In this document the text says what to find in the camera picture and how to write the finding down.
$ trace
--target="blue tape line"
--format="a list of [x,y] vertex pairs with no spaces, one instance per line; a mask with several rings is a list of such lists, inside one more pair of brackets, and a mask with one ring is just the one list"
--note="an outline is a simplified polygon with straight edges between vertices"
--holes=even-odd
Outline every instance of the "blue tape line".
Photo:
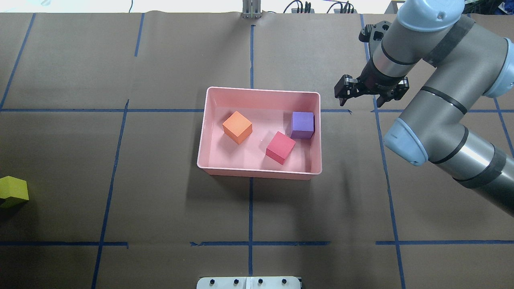
[[[402,113],[403,110],[384,110],[384,109],[377,109],[376,111],[380,113]],[[514,113],[514,110],[468,110],[468,113]]]
[[14,62],[14,67],[11,71],[11,76],[9,77],[9,81],[7,82],[7,86],[5,87],[4,97],[0,102],[0,110],[4,107],[5,99],[7,98],[7,94],[9,93],[9,89],[11,87],[12,79],[14,78],[14,73],[16,72],[16,68],[18,67],[18,63],[20,62],[20,58],[22,57],[23,49],[25,48],[25,44],[27,43],[27,39],[29,38],[30,30],[32,29],[32,24],[34,24],[35,13],[32,14],[32,19],[30,20],[29,27],[27,28],[27,32],[25,33],[25,38],[23,39],[22,46],[20,51],[18,52],[18,57]]
[[514,148],[512,147],[512,141],[510,140],[509,131],[507,130],[507,125],[505,125],[505,120],[503,119],[503,114],[500,109],[500,104],[498,103],[498,99],[494,99],[494,104],[496,105],[496,109],[498,112],[498,116],[500,117],[500,121],[502,122],[503,132],[505,133],[505,137],[507,138],[507,142],[509,144],[510,155],[514,156]]
[[379,113],[402,113],[403,110],[383,110],[383,109],[376,109],[370,111],[372,113],[379,112]]
[[254,246],[327,246],[330,241],[313,242],[254,242]]
[[255,25],[250,26],[250,88],[253,88],[253,28]]
[[[364,28],[364,15],[363,14],[360,15],[360,26],[362,28]],[[363,42],[363,44],[364,44],[364,51],[366,52],[366,60],[369,61],[370,60],[369,48],[366,45],[366,42]]]
[[248,276],[253,276],[253,177],[250,178],[248,204]]
[[4,109],[6,113],[122,113],[120,109]]
[[191,247],[200,247],[200,246],[248,246],[248,242],[201,242],[199,244],[195,242],[189,242]]
[[[201,246],[250,246],[250,242],[189,242],[191,247]],[[330,245],[330,241],[311,241],[311,242],[295,242],[295,241],[271,241],[271,242],[251,242],[251,246],[327,246]]]
[[130,109],[130,113],[202,113],[204,109]]
[[134,57],[137,57],[137,54],[139,53],[139,42],[141,41],[141,33],[143,32],[143,21],[144,13],[141,14],[141,21],[139,22],[139,33],[137,34],[136,52],[134,52]]
[[102,257],[102,246],[104,244],[103,240],[105,238],[105,229],[107,228],[107,219],[109,217],[109,209],[111,207],[111,199],[113,196],[113,188],[114,188],[114,177],[116,176],[116,170],[118,168],[121,139],[123,137],[123,131],[125,130],[125,121],[127,118],[128,107],[129,107],[129,100],[127,100],[127,103],[125,104],[125,111],[123,112],[123,119],[121,120],[120,136],[118,137],[118,146],[116,147],[116,156],[114,157],[113,174],[111,175],[111,184],[109,186],[109,194],[107,195],[107,204],[105,205],[105,214],[103,215],[103,225],[102,225],[102,232],[100,234],[100,244],[98,246],[98,254],[97,254],[97,260],[96,260],[96,264],[95,264],[95,272],[93,274],[93,282],[91,284],[92,289],[94,289],[96,287],[97,277],[98,277],[98,269],[100,268],[100,259]]
[[[360,15],[360,24],[362,28],[364,28],[364,16]],[[364,44],[364,51],[366,52],[366,60],[370,60],[370,53],[368,51],[368,46]],[[377,122],[377,131],[378,131],[378,140],[380,143],[380,153],[382,154],[382,164],[385,172],[385,179],[387,181],[387,192],[389,196],[389,210],[391,212],[391,222],[393,224],[393,234],[394,234],[394,241],[396,246],[396,258],[398,260],[398,270],[400,272],[400,282],[401,282],[401,288],[405,289],[405,277],[403,275],[403,263],[401,261],[401,252],[400,252],[400,244],[398,242],[398,230],[396,228],[396,217],[394,214],[394,205],[393,205],[393,195],[391,193],[391,183],[389,181],[389,172],[387,168],[387,161],[386,161],[386,152],[384,150],[384,143],[382,139],[382,129],[380,128],[380,117],[378,115],[378,107],[377,107],[377,99],[376,96],[373,96],[373,106],[374,106],[374,112],[375,112],[375,120]]]
[[352,114],[351,110],[321,110],[323,113],[349,113]]
[[[7,113],[123,113],[122,109],[4,109]],[[203,109],[128,109],[129,113],[202,113]]]
[[[399,241],[400,245],[512,245],[514,240],[433,240]],[[377,241],[378,246],[395,245],[394,241]]]
[[[99,242],[61,242],[61,241],[14,241],[0,242],[0,246],[98,246]],[[129,247],[127,242],[105,242],[104,246]]]

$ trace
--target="metal bracket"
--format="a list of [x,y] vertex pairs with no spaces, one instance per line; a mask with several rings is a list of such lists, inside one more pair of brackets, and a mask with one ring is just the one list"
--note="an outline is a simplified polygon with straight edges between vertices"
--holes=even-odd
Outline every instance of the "metal bracket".
[[301,278],[279,277],[203,277],[196,289],[302,289]]
[[389,27],[391,27],[391,22],[381,21],[377,24],[366,24],[366,26],[359,33],[360,42],[368,43],[370,57],[373,56],[375,49],[380,46],[382,38],[386,34]]
[[243,18],[261,18],[261,0],[243,0]]

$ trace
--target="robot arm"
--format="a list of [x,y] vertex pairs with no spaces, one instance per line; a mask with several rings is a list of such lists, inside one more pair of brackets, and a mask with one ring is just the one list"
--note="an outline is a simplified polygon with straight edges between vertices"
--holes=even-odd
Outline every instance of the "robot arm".
[[465,15],[464,1],[407,0],[357,79],[335,86],[341,105],[379,94],[401,99],[405,75],[421,59],[436,71],[384,137],[415,166],[430,161],[466,188],[514,215],[514,159],[460,124],[482,95],[497,97],[514,82],[514,45]]

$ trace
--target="black cable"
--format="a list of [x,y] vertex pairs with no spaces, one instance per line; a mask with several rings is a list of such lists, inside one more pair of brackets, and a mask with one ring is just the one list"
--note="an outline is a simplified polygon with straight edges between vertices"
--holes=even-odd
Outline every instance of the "black cable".
[[335,2],[334,4],[332,4],[332,6],[330,6],[330,8],[329,8],[329,9],[328,9],[328,11],[326,12],[326,14],[328,14],[328,13],[330,12],[330,9],[332,9],[332,7],[333,7],[334,5],[337,5],[337,4],[340,4],[340,5],[341,5],[341,10],[343,10],[343,2]]
[[339,10],[339,14],[341,14],[341,13],[346,13],[346,11],[347,11],[347,10],[348,10],[348,8],[349,8],[349,5],[348,5],[348,4],[349,4],[348,2],[346,2],[346,4],[344,4],[344,8],[343,8],[343,9],[341,9],[341,10]]
[[310,3],[305,1],[305,9],[303,10],[303,13],[310,13]]
[[284,9],[283,13],[285,13],[287,11],[287,8],[289,8],[289,6],[291,6],[294,2],[296,2],[296,5],[298,5],[298,3],[300,3],[301,8],[300,7],[297,8],[296,12],[302,13],[303,12],[303,3],[300,0],[293,0],[291,3],[289,3],[289,5],[287,5],[286,9]]

